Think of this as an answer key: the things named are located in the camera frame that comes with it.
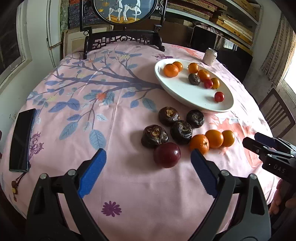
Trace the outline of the person's right hand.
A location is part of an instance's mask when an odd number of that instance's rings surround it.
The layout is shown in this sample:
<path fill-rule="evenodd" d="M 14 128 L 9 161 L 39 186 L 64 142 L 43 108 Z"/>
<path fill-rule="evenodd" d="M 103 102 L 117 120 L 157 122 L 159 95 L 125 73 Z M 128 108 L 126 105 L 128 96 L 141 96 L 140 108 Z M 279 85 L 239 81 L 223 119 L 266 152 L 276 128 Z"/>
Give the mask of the person's right hand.
<path fill-rule="evenodd" d="M 268 211 L 270 215 L 277 214 L 279 212 L 279 209 L 280 209 L 279 205 L 282 202 L 282 198 L 281 198 L 281 195 L 280 195 L 281 186 L 282 186 L 282 179 L 279 180 L 279 182 L 277 184 L 276 192 L 274 194 L 273 201 L 272 201 L 271 206 L 270 206 L 269 211 Z M 286 208 L 295 208 L 296 207 L 296 198 L 293 197 L 290 200 L 288 200 L 285 203 L 285 207 Z"/>

